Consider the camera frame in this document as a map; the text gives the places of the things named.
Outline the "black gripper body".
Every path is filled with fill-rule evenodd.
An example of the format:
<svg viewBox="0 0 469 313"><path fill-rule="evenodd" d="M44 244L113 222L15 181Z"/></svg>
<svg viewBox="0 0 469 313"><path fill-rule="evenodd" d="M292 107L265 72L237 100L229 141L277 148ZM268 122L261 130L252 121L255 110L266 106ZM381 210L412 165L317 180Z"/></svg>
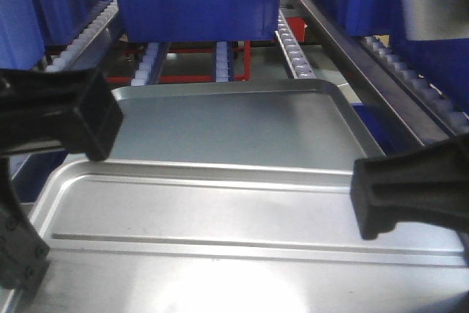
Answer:
<svg viewBox="0 0 469 313"><path fill-rule="evenodd" d="M7 158L1 159L1 287L35 290L48 268L50 247L21 209Z"/></svg>

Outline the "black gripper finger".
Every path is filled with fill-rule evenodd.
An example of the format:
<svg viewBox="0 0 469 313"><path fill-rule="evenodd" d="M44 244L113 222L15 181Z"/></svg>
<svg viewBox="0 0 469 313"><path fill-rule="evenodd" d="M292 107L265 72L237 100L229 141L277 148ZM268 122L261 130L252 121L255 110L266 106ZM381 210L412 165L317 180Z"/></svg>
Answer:
<svg viewBox="0 0 469 313"><path fill-rule="evenodd" d="M65 149L103 161L123 119L99 70L1 70L3 157Z"/></svg>
<svg viewBox="0 0 469 313"><path fill-rule="evenodd" d="M399 222L468 231L468 135L413 152L359 159L350 198L364 240Z"/></svg>

